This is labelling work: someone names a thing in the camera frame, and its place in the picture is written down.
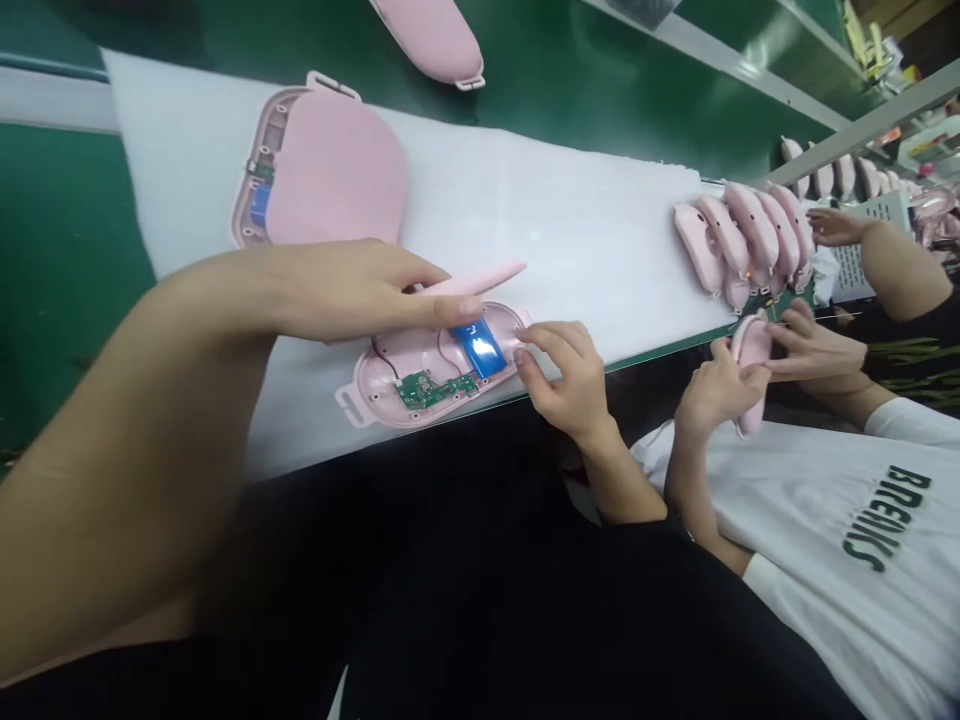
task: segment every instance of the green circuit board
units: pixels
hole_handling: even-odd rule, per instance
[[[442,385],[430,379],[426,372],[407,375],[397,385],[397,393],[407,410],[426,410],[442,400],[453,397],[458,393],[473,395],[480,392],[477,384],[470,375],[461,375],[451,378]]]

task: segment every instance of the person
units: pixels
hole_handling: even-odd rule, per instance
[[[0,716],[859,717],[809,645],[667,517],[579,323],[520,333],[562,379],[528,350],[516,361],[536,410],[583,452],[607,527],[576,513],[523,433],[461,436],[391,465],[391,481],[447,500],[378,581],[337,677],[285,647],[192,636],[277,336],[476,320],[474,297],[403,292],[446,277],[360,240],[228,253],[142,298],[0,485]],[[767,377],[735,383],[709,422],[756,402]],[[338,683],[332,703],[317,692]]]
[[[873,382],[866,346],[818,325],[802,299],[783,320],[767,328],[788,352],[765,363],[773,381],[798,381],[863,434],[764,422],[741,440],[725,419],[742,371],[720,340],[674,425],[632,452],[697,543],[813,646],[866,717],[948,717],[960,421]]]
[[[883,220],[827,209],[811,210],[810,219],[819,244],[860,246],[880,310],[835,329],[869,346],[867,374],[899,395],[960,416],[960,292],[937,258]]]

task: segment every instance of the hand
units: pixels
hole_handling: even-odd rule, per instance
[[[770,371],[760,365],[737,365],[728,338],[710,343],[713,360],[693,371],[683,392],[675,421],[680,433],[706,441],[727,420],[743,415],[763,398]]]
[[[763,365],[773,373],[773,382],[813,380],[856,373],[867,355],[867,346],[817,325],[813,310],[796,298],[783,313],[789,327],[769,323],[767,332],[783,345],[789,356]]]
[[[874,218],[858,218],[841,210],[815,208],[807,212],[818,245],[839,247],[857,245],[863,239],[868,225],[879,222]]]
[[[514,353],[533,407],[547,422],[581,447],[611,426],[616,432],[607,411],[603,359],[583,323],[536,323],[520,330],[517,337],[543,350],[563,375],[560,381],[550,383],[529,351],[518,348]]]
[[[219,287],[249,327],[307,340],[371,337],[412,327],[448,328],[480,318],[474,296],[418,296],[404,289],[450,276],[379,240],[287,245],[219,255],[190,269],[197,284]],[[236,290],[237,296],[228,293]]]

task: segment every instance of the white foam sheet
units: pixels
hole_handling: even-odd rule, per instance
[[[231,211],[277,87],[103,55],[157,276],[235,249]],[[374,110],[407,154],[401,243],[412,252],[454,275],[525,260],[527,270],[491,297],[535,320],[583,321],[608,363],[731,322],[729,308],[700,289],[673,227],[673,203],[701,191],[695,171]],[[379,424],[354,429],[334,399],[368,346],[281,338],[250,431],[251,477],[399,434]],[[521,392],[513,378],[464,411]]]

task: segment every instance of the white shirt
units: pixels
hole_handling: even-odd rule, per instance
[[[661,491],[672,442],[671,425],[631,450]],[[764,423],[741,440],[726,423],[707,475],[721,532],[756,552],[744,581],[867,717],[950,713],[960,696],[960,421],[897,398],[865,435]]]

